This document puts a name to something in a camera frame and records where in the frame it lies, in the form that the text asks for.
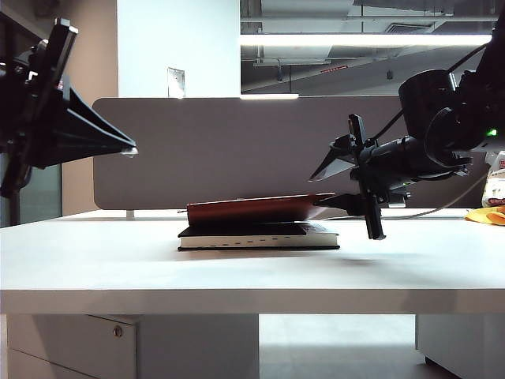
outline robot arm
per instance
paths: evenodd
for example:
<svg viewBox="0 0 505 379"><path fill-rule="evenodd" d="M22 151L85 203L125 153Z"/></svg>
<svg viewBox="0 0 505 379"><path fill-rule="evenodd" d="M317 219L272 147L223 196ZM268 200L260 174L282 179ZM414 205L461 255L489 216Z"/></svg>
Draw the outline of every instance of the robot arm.
<svg viewBox="0 0 505 379"><path fill-rule="evenodd" d="M466 175L469 152L505 147L505 9L476 71L456 85L451 69L433 69L411 77L398 93L409 135L379 145L367 139L361 118L350 115L350 134L335 140L309 180L322 180L353 167L350 177L360 193L317 204L365 216L368 237L383 239L379 205L405 203L406 187Z"/></svg>
<svg viewBox="0 0 505 379"><path fill-rule="evenodd" d="M63 75L77 29L57 19L49 40L0 66L0 152L9 166L0 195L12 197L30 179L32 167L123 152L136 153L135 141L101 118L70 87ZM13 35L6 28L6 46Z"/></svg>

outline fluorescent light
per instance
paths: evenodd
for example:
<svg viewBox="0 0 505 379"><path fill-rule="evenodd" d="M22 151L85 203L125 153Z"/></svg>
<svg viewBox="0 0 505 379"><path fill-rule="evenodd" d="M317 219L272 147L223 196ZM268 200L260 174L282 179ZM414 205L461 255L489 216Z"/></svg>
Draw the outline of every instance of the fluorescent light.
<svg viewBox="0 0 505 379"><path fill-rule="evenodd" d="M441 34L243 34L242 46L480 46L491 40L491 35Z"/></svg>
<svg viewBox="0 0 505 379"><path fill-rule="evenodd" d="M288 100L297 99L297 93L262 93L255 95L240 95L242 100Z"/></svg>

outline red book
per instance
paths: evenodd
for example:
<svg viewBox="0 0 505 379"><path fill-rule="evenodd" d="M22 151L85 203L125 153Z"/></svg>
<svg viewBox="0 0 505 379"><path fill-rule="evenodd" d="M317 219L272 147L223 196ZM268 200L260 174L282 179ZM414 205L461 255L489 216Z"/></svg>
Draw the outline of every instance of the red book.
<svg viewBox="0 0 505 379"><path fill-rule="evenodd" d="M304 221L320 214L325 207L315 206L334 193L281 197L260 197L231 201L188 204L189 225L216 223L284 223Z"/></svg>

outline book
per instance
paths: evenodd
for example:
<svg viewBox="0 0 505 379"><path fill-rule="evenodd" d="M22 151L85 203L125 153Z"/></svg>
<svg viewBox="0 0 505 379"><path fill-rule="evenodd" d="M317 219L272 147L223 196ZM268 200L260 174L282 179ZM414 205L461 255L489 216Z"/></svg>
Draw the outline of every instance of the book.
<svg viewBox="0 0 505 379"><path fill-rule="evenodd" d="M179 250L338 249L338 233L322 223L289 222L190 226Z"/></svg>
<svg viewBox="0 0 505 379"><path fill-rule="evenodd" d="M304 221L327 209L314 205L315 202L334 195L318 193L192 203L187 205L188 221L192 226Z"/></svg>

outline gray desk divider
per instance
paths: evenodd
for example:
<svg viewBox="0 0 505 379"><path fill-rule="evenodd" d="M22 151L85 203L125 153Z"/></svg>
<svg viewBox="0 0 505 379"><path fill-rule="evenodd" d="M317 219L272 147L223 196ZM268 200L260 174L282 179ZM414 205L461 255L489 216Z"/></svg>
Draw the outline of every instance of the gray desk divider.
<svg viewBox="0 0 505 379"><path fill-rule="evenodd" d="M372 136L400 108L397 96L324 96L288 100L99 99L105 119L137 141L139 154L94 158L95 202L102 209L185 208L189 202L301 193L357 192L345 171L307 178L349 113ZM381 142L406 135L403 120ZM409 207L436 207L458 196L487 167L475 154L471 175L410 187ZM482 186L457 203L480 204Z"/></svg>

